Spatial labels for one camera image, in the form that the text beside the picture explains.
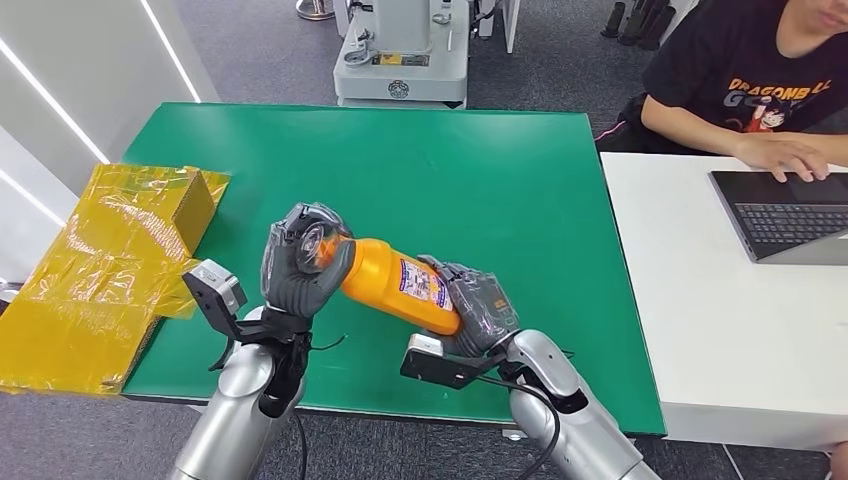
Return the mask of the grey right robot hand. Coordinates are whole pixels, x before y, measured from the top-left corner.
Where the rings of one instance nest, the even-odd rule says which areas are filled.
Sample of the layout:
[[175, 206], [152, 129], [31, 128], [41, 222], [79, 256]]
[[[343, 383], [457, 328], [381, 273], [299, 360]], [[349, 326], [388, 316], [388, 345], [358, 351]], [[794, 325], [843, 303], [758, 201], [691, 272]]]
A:
[[446, 284], [459, 315], [457, 332], [440, 337], [449, 354], [482, 357], [519, 329], [518, 314], [493, 273], [431, 255], [417, 259], [432, 267]]

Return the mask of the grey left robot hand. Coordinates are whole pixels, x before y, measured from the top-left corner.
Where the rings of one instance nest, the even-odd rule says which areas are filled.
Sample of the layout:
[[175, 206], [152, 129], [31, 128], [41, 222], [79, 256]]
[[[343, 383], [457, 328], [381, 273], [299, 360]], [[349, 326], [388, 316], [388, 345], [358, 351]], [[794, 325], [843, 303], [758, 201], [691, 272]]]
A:
[[346, 239], [322, 271], [302, 271], [297, 264], [299, 243], [316, 225], [334, 227], [348, 237], [352, 235], [344, 220], [330, 207], [298, 202], [283, 219], [270, 225], [260, 268], [260, 290], [267, 305], [301, 318], [313, 317], [327, 303], [350, 272], [355, 256], [355, 244]]

